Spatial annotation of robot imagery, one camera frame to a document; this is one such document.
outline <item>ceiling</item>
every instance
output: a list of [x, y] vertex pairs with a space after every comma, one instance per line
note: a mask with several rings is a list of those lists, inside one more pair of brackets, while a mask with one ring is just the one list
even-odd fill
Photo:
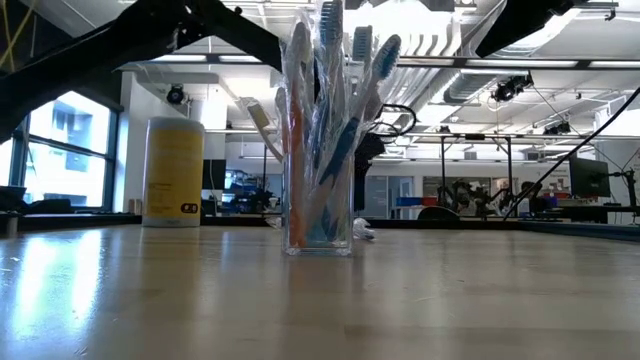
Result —
[[[33, 0], [23, 1], [29, 4]], [[395, 31], [397, 28], [397, 31], [402, 34], [405, 55], [429, 54], [424, 52], [424, 39], [429, 39], [431, 34], [443, 37], [447, 40], [447, 44], [457, 44], [453, 49], [439, 50], [436, 55], [446, 55], [445, 52], [449, 50], [452, 51], [451, 55], [465, 55], [464, 45], [468, 41], [473, 42], [474, 39], [477, 41], [478, 38], [471, 35], [476, 31], [482, 33], [482, 20], [500, 3], [500, 0], [476, 0], [476, 11], [455, 15], [448, 20], [451, 28], [453, 28], [451, 26], [453, 22], [460, 24], [459, 34], [448, 29], [446, 22], [440, 26], [441, 28], [434, 28], [436, 26], [431, 22], [429, 25], [431, 28], [424, 30], [426, 35], [422, 38], [415, 34], [416, 31], [420, 31], [422, 25], [417, 26], [416, 24], [420, 24], [419, 19], [427, 15], [415, 10], [415, 6], [421, 6], [418, 0], [402, 1], [404, 1], [402, 6], [406, 6], [407, 13], [401, 14], [404, 17], [397, 21], [390, 18], [385, 25], [389, 28], [388, 31]], [[56, 26], [77, 36], [114, 19], [128, 6], [128, 2], [129, 0], [47, 0], [40, 1], [36, 9]], [[227, 2], [230, 7], [239, 3]], [[566, 26], [558, 29], [551, 40], [538, 46], [528, 56], [637, 58], [640, 37], [632, 36], [632, 34], [640, 33], [640, 1], [619, 0], [619, 3], [617, 18], [613, 21], [604, 21], [608, 11], [583, 10]], [[304, 5], [302, 2], [292, 2], [291, 0], [265, 3], [244, 2], [242, 8], [244, 16], [283, 37], [289, 33], [291, 23], [298, 11], [296, 7], [300, 6], [310, 11], [315, 10], [313, 3]], [[350, 14], [345, 15], [345, 23], [351, 21], [347, 21], [347, 16], [349, 19], [355, 16]], [[215, 37], [202, 39], [179, 50], [181, 53], [230, 53], [237, 51]], [[254, 64], [145, 65], [138, 71], [216, 73], [236, 95], [257, 98], [263, 102], [268, 111], [273, 110], [274, 90], [272, 86], [277, 83], [278, 75], [267, 66]], [[529, 89], [518, 96], [514, 102], [501, 104], [497, 111], [496, 104], [489, 99], [489, 93], [495, 88], [495, 81], [483, 88], [477, 97], [469, 100], [464, 106], [425, 105], [428, 103], [428, 101], [424, 101], [425, 94], [433, 91], [438, 76], [442, 76], [442, 74], [443, 72], [426, 69], [397, 69], [392, 79], [385, 84], [387, 87], [382, 87], [391, 94], [387, 97], [388, 102], [404, 103], [412, 106], [418, 112], [421, 126], [415, 131], [433, 131], [440, 123], [445, 123], [454, 132], [500, 131], [513, 133], [533, 130], [535, 133], [540, 133], [544, 127], [545, 119], [553, 120], [550, 117], [553, 117], [558, 111], [565, 117], [568, 115], [576, 130], [587, 132], [592, 130], [595, 108], [605, 106], [608, 100], [619, 98], [625, 94], [626, 90], [635, 89], [640, 84], [640, 72], [533, 71], [535, 86], [540, 94]], [[159, 93], [164, 91], [167, 86], [166, 84], [156, 85]], [[207, 85], [202, 84], [186, 84], [185, 88], [195, 97], [206, 97], [209, 90]], [[420, 111], [427, 106], [433, 111]], [[420, 116], [420, 114], [439, 115]], [[251, 125], [244, 113], [234, 106], [229, 107], [228, 118], [236, 127]], [[534, 123], [541, 126], [534, 129], [532, 128]], [[412, 142], [414, 141], [420, 142], [419, 139], [412, 139]]]

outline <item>wire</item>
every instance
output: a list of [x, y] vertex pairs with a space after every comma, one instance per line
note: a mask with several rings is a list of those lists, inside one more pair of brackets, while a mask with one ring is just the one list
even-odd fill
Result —
[[[9, 30], [9, 12], [7, 10], [7, 0], [2, 0], [2, 15], [4, 17], [4, 35], [7, 38], [7, 44], [11, 42], [11, 30]], [[16, 71], [16, 64], [13, 61], [13, 49], [7, 49], [9, 51], [9, 64], [11, 66], [11, 72]]]
[[506, 108], [509, 105], [500, 105], [498, 103], [498, 101], [496, 101], [496, 99], [493, 99], [493, 102], [496, 104], [495, 108], [492, 108], [491, 105], [489, 104], [489, 99], [487, 99], [487, 101], [485, 102], [487, 104], [487, 109], [489, 109], [490, 111], [493, 112], [498, 112], [499, 110]]
[[399, 105], [399, 104], [382, 104], [382, 108], [384, 109], [385, 107], [392, 108], [392, 109], [401, 109], [408, 112], [409, 114], [411, 114], [411, 117], [412, 117], [411, 124], [407, 126], [405, 129], [398, 129], [393, 124], [389, 124], [384, 121], [374, 121], [371, 123], [371, 127], [369, 128], [369, 130], [367, 130], [367, 132], [372, 132], [378, 126], [387, 126], [390, 129], [393, 129], [392, 131], [394, 132], [394, 134], [376, 134], [376, 135], [378, 135], [381, 138], [398, 138], [400, 136], [404, 136], [405, 134], [408, 134], [409, 132], [411, 132], [411, 130], [413, 130], [413, 128], [418, 123], [418, 117], [416, 116], [416, 112], [413, 111], [413, 109], [408, 106]]
[[629, 163], [631, 162], [631, 160], [633, 160], [633, 158], [638, 154], [638, 152], [640, 151], [640, 148], [636, 149], [636, 152], [633, 153], [633, 155], [631, 155], [631, 157], [629, 158], [629, 160], [627, 160], [626, 163], [624, 163], [624, 166], [622, 167], [623, 169], [627, 168], [627, 165], [629, 165]]
[[[536, 181], [535, 184], [533, 184], [533, 186], [530, 189], [533, 189], [536, 186], [540, 186], [540, 184], [542, 184], [542, 182], [546, 178], [548, 178], [549, 175], [551, 175], [551, 173], [554, 172], [563, 162], [565, 162], [571, 156], [575, 155], [580, 150], [580, 148], [582, 148], [584, 145], [587, 145], [591, 140], [593, 140], [593, 138], [595, 138], [596, 136], [600, 135], [601, 132], [603, 132], [609, 125], [611, 125], [611, 123], [613, 123], [614, 121], [616, 121], [616, 119], [618, 117], [620, 117], [620, 115], [629, 107], [629, 105], [631, 105], [631, 103], [638, 97], [638, 95], [640, 95], [640, 87], [638, 87], [633, 92], [633, 94], [631, 94], [629, 99], [627, 99], [627, 101], [622, 105], [622, 107], [620, 107], [620, 109], [618, 109], [618, 111], [616, 111], [616, 113], [613, 114], [613, 116], [609, 120], [607, 120], [607, 122], [602, 124], [602, 126], [600, 126], [600, 128], [598, 128], [596, 131], [594, 131], [593, 134], [589, 135], [580, 144], [578, 144], [571, 151], [569, 151], [565, 156], [563, 156], [560, 160], [558, 160], [558, 162], [556, 162], [551, 167], [551, 169], [547, 170], [547, 172], [544, 175], [542, 175], [540, 177], [540, 179], [538, 179], [538, 181]], [[520, 205], [520, 203], [522, 202], [523, 199], [524, 199], [524, 196], [518, 196], [516, 198], [516, 202], [511, 206], [509, 211], [504, 215], [504, 218], [502, 219], [503, 221], [507, 221], [507, 218], [509, 217], [509, 215], [513, 212], [514, 209], [518, 208], [518, 205]]]
[[37, 4], [38, 4], [38, 0], [33, 0], [31, 2], [31, 5], [29, 6], [29, 10], [27, 10], [27, 14], [22, 19], [20, 26], [18, 26], [18, 30], [16, 30], [15, 36], [11, 39], [11, 42], [7, 45], [7, 50], [5, 50], [4, 54], [2, 54], [2, 58], [0, 58], [0, 68], [2, 68], [2, 65], [4, 65], [4, 62], [7, 60], [7, 56], [10, 53], [12, 54], [13, 47], [16, 45], [16, 41], [18, 41], [20, 34], [22, 34], [22, 30], [24, 30], [24, 26], [27, 25], [27, 22], [29, 21], [29, 16], [31, 16], [31, 13], [33, 12], [33, 9], [36, 7]]
[[214, 199], [218, 200], [216, 194], [213, 193], [213, 189], [215, 189], [215, 186], [213, 185], [213, 159], [209, 159], [209, 181], [211, 181], [211, 189], [209, 192]]
[[[553, 107], [553, 105], [551, 105], [549, 103], [549, 101], [547, 101], [547, 99], [542, 96], [542, 94], [540, 93], [540, 91], [538, 91], [538, 89], [535, 86], [532, 86], [533, 90], [536, 91], [536, 93], [538, 93], [538, 95], [540, 95], [540, 98], [542, 98], [542, 100], [544, 100], [544, 103], [546, 103], [549, 108], [551, 108], [551, 110], [553, 110], [553, 112], [556, 114], [557, 117], [562, 119], [562, 116], [560, 115], [560, 113]], [[576, 134], [582, 136], [582, 134], [576, 130], [575, 127], [573, 127], [573, 125], [569, 124], [569, 127], [571, 128], [571, 130], [573, 130]], [[610, 163], [612, 163], [613, 165], [615, 165], [615, 167], [617, 167], [620, 171], [623, 171], [620, 167], [620, 165], [618, 165], [615, 161], [611, 160], [610, 157], [608, 157], [604, 152], [602, 152], [602, 150], [598, 149], [594, 144], [592, 144], [591, 142], [589, 142], [589, 145], [593, 146], [593, 150], [595, 150], [597, 153], [599, 153], [600, 155], [602, 155], [605, 159], [609, 160]]]

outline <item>plastic wrapper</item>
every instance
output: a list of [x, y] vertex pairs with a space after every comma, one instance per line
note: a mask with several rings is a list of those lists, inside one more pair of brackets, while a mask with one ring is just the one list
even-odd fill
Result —
[[[266, 222], [274, 229], [282, 229], [281, 217], [267, 218]], [[353, 220], [353, 239], [374, 242], [376, 238], [376, 232], [374, 230], [368, 229], [367, 227], [369, 226], [371, 226], [369, 222], [367, 222], [367, 220], [363, 218], [357, 218]]]
[[371, 242], [375, 241], [376, 232], [367, 229], [368, 226], [371, 226], [371, 224], [369, 224], [367, 220], [362, 218], [355, 219], [353, 221], [353, 238]]
[[301, 14], [282, 43], [285, 99], [276, 106], [286, 110], [283, 250], [291, 255], [351, 253], [354, 152], [381, 101], [370, 52], [355, 75], [345, 67], [342, 12], [340, 1], [322, 3], [318, 22]]
[[271, 154], [273, 154], [279, 162], [282, 162], [283, 151], [280, 118], [271, 117], [262, 104], [252, 97], [238, 98], [235, 103], [238, 108], [253, 121]]

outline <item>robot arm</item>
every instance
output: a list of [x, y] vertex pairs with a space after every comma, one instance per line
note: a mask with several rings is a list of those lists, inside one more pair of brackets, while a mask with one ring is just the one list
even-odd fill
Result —
[[82, 83], [208, 36], [218, 36], [280, 71], [278, 37], [240, 14], [219, 0], [136, 1], [116, 20], [0, 79], [0, 143], [30, 111]]

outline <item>window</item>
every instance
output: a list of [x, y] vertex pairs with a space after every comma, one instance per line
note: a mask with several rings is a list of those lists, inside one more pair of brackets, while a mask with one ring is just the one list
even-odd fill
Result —
[[71, 206], [102, 207], [105, 159], [29, 144], [26, 202], [69, 199]]
[[24, 176], [16, 183], [27, 188], [24, 201], [69, 199], [73, 207], [111, 210], [116, 121], [109, 108], [75, 92], [32, 111], [24, 125], [28, 143], [14, 133], [22, 149]]
[[13, 153], [13, 139], [5, 141], [0, 145], [0, 185], [9, 185], [9, 174], [11, 172], [11, 154]]
[[110, 117], [109, 108], [68, 92], [31, 112], [29, 134], [104, 154]]

